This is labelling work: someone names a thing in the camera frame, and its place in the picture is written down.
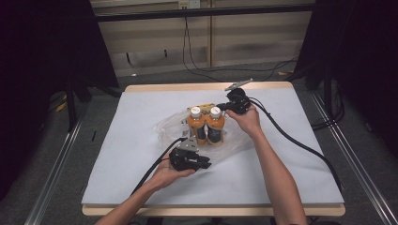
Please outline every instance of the person's left hand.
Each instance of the person's left hand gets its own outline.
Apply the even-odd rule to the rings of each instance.
[[[157,190],[168,187],[180,177],[186,177],[195,173],[195,170],[177,171],[174,169],[170,164],[169,154],[170,152],[164,155],[162,162],[148,181],[153,182]]]

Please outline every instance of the plastic bottle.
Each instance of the plastic bottle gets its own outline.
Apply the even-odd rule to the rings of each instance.
[[[187,119],[188,126],[190,127],[190,136],[195,136],[199,145],[206,142],[205,124],[206,118],[202,115],[199,107],[192,107],[191,114]]]
[[[223,143],[222,129],[225,124],[225,118],[219,107],[213,107],[210,110],[210,116],[207,117],[207,142],[213,145]]]

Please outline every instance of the metal rail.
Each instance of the metal rail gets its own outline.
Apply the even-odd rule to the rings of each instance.
[[[313,93],[313,100],[324,120],[329,121],[330,118],[324,109],[324,102],[322,98],[318,94]],[[372,178],[366,172],[363,165],[360,163],[360,160],[355,154],[354,149],[349,144],[339,126],[336,123],[333,123],[329,126],[329,129],[383,223],[386,225],[398,224],[398,220],[390,209],[386,199],[381,194]]]
[[[87,112],[88,103],[84,105],[83,113],[77,121],[75,127],[71,132],[68,133],[67,138],[65,139],[64,145],[59,152],[58,158],[53,165],[53,168],[47,178],[46,183],[44,184],[43,189],[41,190],[38,198],[35,201],[35,204],[32,210],[29,213],[28,218],[26,219],[25,225],[38,225],[43,219],[44,213],[47,209],[48,204],[53,196],[56,183],[61,175],[61,172],[64,168],[64,164],[67,161],[69,151],[73,146],[74,141],[76,140],[77,134],[79,133],[80,127],[82,125],[82,121]]]
[[[168,19],[184,17],[225,16],[242,14],[281,13],[313,11],[316,8],[337,7],[337,3],[329,4],[296,4],[263,7],[210,7],[193,9],[176,9],[164,11],[133,12],[133,13],[104,13],[96,14],[98,22],[137,21],[151,19]]]

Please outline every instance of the plastic bag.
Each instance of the plastic bag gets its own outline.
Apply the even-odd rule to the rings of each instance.
[[[190,136],[190,129],[187,124],[189,111],[177,112],[154,126],[158,134],[161,149],[166,149],[174,140]],[[211,163],[220,162],[239,151],[253,148],[252,139],[243,130],[240,129],[237,122],[225,116],[225,125],[223,127],[223,143],[221,145],[210,145],[208,143],[199,145],[200,156],[210,158]]]

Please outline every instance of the wall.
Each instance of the wall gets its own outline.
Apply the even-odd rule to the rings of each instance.
[[[201,8],[305,4],[313,1],[202,0]],[[178,9],[178,1],[171,0],[91,0],[91,3],[97,14]],[[291,59],[299,55],[310,17],[311,12],[292,12],[189,18],[194,61],[198,67],[216,67]],[[163,59],[164,50],[182,54],[185,32],[185,20],[182,18],[101,22],[99,26],[117,76],[131,73],[131,65],[127,65],[124,59],[125,53],[132,53],[136,68],[145,65],[142,62],[147,57],[145,53],[155,53],[157,61],[161,61],[158,65],[155,63],[145,67],[159,66],[165,70],[184,68],[181,56],[173,58],[169,54],[168,59]],[[116,62],[119,59],[124,60],[124,64]]]

